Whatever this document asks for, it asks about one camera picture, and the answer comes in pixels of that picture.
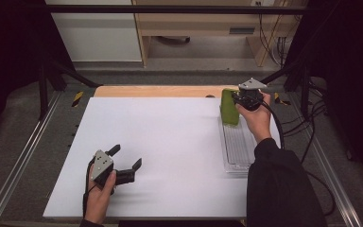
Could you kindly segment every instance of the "metal frame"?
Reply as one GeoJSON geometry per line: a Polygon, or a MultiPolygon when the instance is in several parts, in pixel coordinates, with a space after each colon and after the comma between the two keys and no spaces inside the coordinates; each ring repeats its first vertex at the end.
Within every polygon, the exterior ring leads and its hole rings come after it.
{"type": "Polygon", "coordinates": [[[20,154],[19,158],[17,159],[16,164],[14,165],[13,169],[11,170],[8,178],[6,179],[4,185],[2,186],[0,190],[0,217],[2,215],[2,212],[4,211],[10,196],[13,194],[13,191],[17,185],[17,183],[20,181],[20,178],[22,177],[22,174],[24,170],[26,169],[27,163],[29,159],[31,158],[31,155],[33,154],[35,148],[37,147],[43,132],[51,119],[51,116],[55,112],[55,109],[57,107],[58,101],[61,97],[61,92],[54,92],[53,97],[51,98],[51,101],[49,103],[49,108],[47,110],[47,114],[45,117],[40,120],[36,127],[34,128],[34,131],[30,135],[25,147],[23,148],[22,153],[20,154]]]}
{"type": "MultiPolygon", "coordinates": [[[[299,57],[292,62],[291,64],[285,66],[283,69],[279,70],[276,73],[273,73],[269,77],[261,80],[262,83],[269,83],[278,77],[285,75],[289,72],[295,71],[294,77],[290,77],[286,84],[285,88],[287,90],[295,89],[301,80],[301,76],[298,76],[299,73],[304,68],[307,56],[311,50],[311,47],[313,45],[313,42],[317,39],[317,37],[320,34],[320,31],[324,24],[328,21],[330,15],[334,11],[334,9],[337,7],[338,2],[334,5],[332,9],[325,8],[325,9],[311,9],[307,7],[303,8],[274,8],[274,7],[210,7],[210,6],[85,6],[85,5],[19,5],[17,8],[15,8],[15,13],[25,12],[25,11],[43,11],[43,12],[55,12],[55,13],[200,13],[200,14],[283,14],[283,15],[305,15],[305,14],[320,14],[322,12],[328,11],[329,16],[325,17],[323,21],[320,23],[320,26],[316,29],[314,35],[311,37],[311,39],[307,42],[306,46],[302,50],[299,57]]],[[[47,52],[44,50],[43,45],[38,40],[38,37],[35,36],[35,33],[30,29],[30,26],[27,26],[27,23],[25,20],[23,20],[23,31],[28,35],[28,38],[31,41],[31,44],[36,47],[36,56],[39,57],[41,61],[41,68],[40,68],[40,89],[41,89],[41,116],[40,121],[37,124],[34,132],[32,133],[30,139],[28,140],[21,156],[19,157],[17,163],[15,164],[13,170],[10,172],[8,179],[6,180],[4,186],[2,187],[0,191],[0,216],[3,212],[3,209],[5,208],[6,204],[9,201],[9,198],[16,186],[16,184],[19,182],[20,177],[26,167],[26,164],[32,155],[35,147],[38,144],[38,141],[40,140],[42,133],[47,125],[47,122],[49,121],[50,117],[52,116],[52,113],[55,111],[56,104],[59,100],[60,93],[53,97],[51,100],[52,105],[49,108],[46,108],[46,81],[45,77],[46,74],[44,71],[46,71],[46,66],[49,65],[51,67],[56,68],[57,70],[60,70],[63,73],[69,74],[69,76],[72,76],[83,83],[89,85],[89,86],[98,86],[99,84],[95,84],[88,79],[85,79],[83,76],[79,75],[78,73],[74,72],[71,69],[68,69],[64,66],[62,66],[59,62],[56,62],[52,60],[49,56],[47,56],[47,52]]],[[[304,86],[304,91],[302,92],[302,96],[306,96],[305,89],[307,89],[307,86],[304,86]]],[[[296,99],[293,98],[293,103],[297,108],[297,104],[295,103],[296,99]]],[[[306,108],[305,101],[302,102],[302,109],[306,108]]],[[[307,135],[309,136],[311,133],[310,130],[307,130],[307,135]]],[[[331,167],[329,161],[327,160],[326,156],[324,155],[323,150],[321,149],[320,143],[317,138],[314,140],[314,149],[317,161],[319,162],[320,169],[322,170],[322,173],[327,181],[327,183],[331,186],[332,191],[334,192],[336,198],[337,198],[337,205],[340,209],[341,215],[343,216],[347,226],[362,226],[358,216],[347,197],[340,181],[337,178],[337,175],[333,168],[331,167]]]]}

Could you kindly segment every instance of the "black cable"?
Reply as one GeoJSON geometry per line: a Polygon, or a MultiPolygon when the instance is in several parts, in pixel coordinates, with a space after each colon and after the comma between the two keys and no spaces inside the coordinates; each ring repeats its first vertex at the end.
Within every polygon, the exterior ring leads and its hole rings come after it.
{"type": "Polygon", "coordinates": [[[94,185],[92,188],[90,188],[90,190],[88,190],[88,193],[90,193],[95,187],[96,187],[96,185],[94,185]]]}
{"type": "Polygon", "coordinates": [[[283,37],[282,39],[282,49],[281,49],[281,65],[282,67],[285,65],[284,64],[284,58],[285,58],[285,37],[283,37]]]}
{"type": "MultiPolygon", "coordinates": [[[[321,108],[324,108],[325,107],[325,105],[322,105],[322,106],[320,106],[320,107],[318,107],[317,109],[315,109],[314,110],[314,112],[313,113],[311,113],[308,117],[315,117],[315,116],[317,116],[317,115],[319,115],[320,113],[322,113],[324,110],[322,110],[321,112],[318,112],[318,110],[319,109],[321,109],[321,108]]],[[[307,123],[307,121],[302,121],[300,124],[298,124],[297,126],[295,126],[295,127],[293,127],[292,129],[290,129],[290,130],[288,130],[288,131],[285,131],[284,132],[284,135],[286,136],[288,133],[290,133],[290,132],[292,132],[292,131],[294,131],[294,130],[296,130],[296,129],[298,129],[301,125],[303,125],[303,124],[305,124],[305,123],[307,123]]]]}
{"type": "MultiPolygon", "coordinates": [[[[321,112],[319,112],[319,113],[315,114],[315,115],[314,115],[314,117],[315,117],[315,116],[318,116],[319,114],[321,114],[321,113],[323,113],[323,112],[325,112],[325,111],[326,111],[326,109],[323,109],[321,112]]],[[[289,135],[286,135],[286,134],[285,134],[285,137],[293,136],[293,135],[295,135],[295,134],[297,134],[297,133],[300,133],[300,132],[304,131],[305,129],[307,129],[309,126],[310,126],[310,124],[307,124],[304,128],[302,128],[302,129],[300,129],[300,130],[298,130],[298,131],[295,131],[295,132],[293,132],[293,133],[291,133],[291,134],[289,134],[289,135]]]]}
{"type": "Polygon", "coordinates": [[[279,118],[276,116],[275,112],[269,107],[269,105],[264,101],[260,101],[261,105],[264,106],[265,108],[267,108],[267,110],[273,115],[273,119],[275,120],[275,124],[276,124],[276,128],[279,131],[279,137],[280,137],[280,141],[281,141],[281,149],[285,149],[285,139],[283,136],[283,129],[282,129],[282,125],[281,122],[279,121],[279,118]]]}
{"type": "Polygon", "coordinates": [[[259,40],[261,41],[262,46],[267,50],[268,54],[270,55],[271,53],[270,53],[269,43],[267,37],[265,36],[264,29],[262,28],[262,14],[258,14],[258,17],[259,17],[259,40]],[[262,40],[262,36],[264,36],[265,44],[267,44],[267,46],[265,46],[264,41],[262,40]]]}
{"type": "Polygon", "coordinates": [[[336,209],[336,199],[335,199],[335,195],[333,194],[332,190],[329,188],[329,186],[323,182],[319,177],[315,176],[313,173],[310,173],[308,171],[305,171],[309,176],[313,177],[315,180],[317,180],[319,183],[321,183],[326,190],[328,191],[329,195],[331,196],[331,200],[332,200],[332,208],[330,211],[324,213],[325,216],[330,216],[335,212],[336,209]]]}
{"type": "Polygon", "coordinates": [[[282,125],[286,125],[286,124],[291,124],[293,122],[295,122],[296,120],[300,119],[300,118],[303,118],[302,116],[298,116],[296,118],[294,118],[293,120],[290,120],[290,121],[286,121],[286,122],[283,122],[281,123],[282,125]]]}
{"type": "Polygon", "coordinates": [[[87,212],[87,201],[88,201],[88,194],[90,193],[90,190],[88,190],[88,182],[90,181],[90,168],[93,165],[95,161],[95,157],[88,163],[87,166],[87,173],[85,174],[85,190],[84,195],[82,198],[82,216],[85,217],[85,213],[87,212]]]}
{"type": "MultiPolygon", "coordinates": [[[[322,100],[321,100],[321,101],[319,101],[319,102],[317,102],[316,104],[314,104],[314,105],[312,106],[311,113],[313,113],[313,112],[314,112],[314,108],[317,106],[317,104],[318,104],[318,103],[321,103],[321,102],[322,102],[322,100]]],[[[301,160],[301,162],[302,162],[302,163],[304,162],[305,157],[306,157],[306,155],[308,154],[309,147],[310,147],[310,146],[311,146],[311,144],[312,144],[312,140],[314,139],[314,135],[315,135],[315,120],[314,120],[314,117],[311,117],[311,126],[312,126],[312,133],[311,133],[311,136],[310,136],[310,138],[309,138],[309,141],[308,141],[307,147],[305,148],[304,154],[303,154],[303,156],[302,156],[302,160],[301,160]]]]}
{"type": "Polygon", "coordinates": [[[278,50],[278,55],[279,55],[279,59],[281,60],[280,64],[281,64],[281,67],[283,67],[283,48],[281,47],[282,45],[282,38],[281,37],[278,37],[278,43],[276,45],[277,47],[277,50],[278,50]]]}

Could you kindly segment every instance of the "aluminum rail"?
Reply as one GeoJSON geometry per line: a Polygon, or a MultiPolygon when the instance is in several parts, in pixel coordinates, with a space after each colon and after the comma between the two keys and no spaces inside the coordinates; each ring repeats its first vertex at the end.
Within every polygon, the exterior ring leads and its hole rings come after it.
{"type": "Polygon", "coordinates": [[[17,6],[19,10],[55,13],[195,13],[195,14],[318,14],[325,9],[308,7],[231,7],[231,6],[113,6],[113,5],[36,5],[17,6]]]}
{"type": "Polygon", "coordinates": [[[10,196],[13,194],[14,189],[16,188],[17,183],[20,181],[24,170],[26,169],[27,163],[31,158],[35,148],[37,147],[43,132],[51,119],[53,112],[58,105],[58,101],[61,97],[61,92],[54,92],[54,95],[51,98],[49,103],[49,109],[45,118],[40,120],[36,127],[34,128],[34,132],[31,133],[25,147],[23,148],[22,153],[20,154],[16,164],[11,170],[8,178],[6,179],[4,185],[0,190],[0,217],[8,204],[10,196]]]}

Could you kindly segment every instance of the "hand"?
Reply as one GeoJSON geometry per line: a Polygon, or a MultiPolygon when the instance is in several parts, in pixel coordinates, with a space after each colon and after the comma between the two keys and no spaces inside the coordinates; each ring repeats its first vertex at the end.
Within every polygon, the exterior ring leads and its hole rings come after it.
{"type": "MultiPolygon", "coordinates": [[[[270,95],[259,91],[264,97],[264,101],[269,105],[270,95]]],[[[270,112],[261,105],[257,110],[250,112],[240,104],[235,104],[237,111],[244,116],[249,130],[254,135],[257,144],[263,139],[270,138],[270,112]]]]}
{"type": "MultiPolygon", "coordinates": [[[[90,176],[93,172],[93,167],[94,165],[90,167],[90,176]]],[[[116,173],[115,171],[112,171],[102,190],[91,180],[91,178],[89,179],[88,190],[90,193],[87,200],[85,219],[96,224],[102,224],[106,217],[111,191],[116,183],[116,173]]]]}

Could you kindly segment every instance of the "green object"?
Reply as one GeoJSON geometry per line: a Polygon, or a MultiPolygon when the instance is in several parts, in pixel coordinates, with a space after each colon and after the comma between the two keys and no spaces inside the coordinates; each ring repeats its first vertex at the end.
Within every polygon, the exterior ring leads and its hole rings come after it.
{"type": "Polygon", "coordinates": [[[222,90],[222,98],[220,99],[220,116],[223,124],[238,125],[239,113],[234,106],[232,93],[238,92],[235,89],[225,88],[222,90]]]}

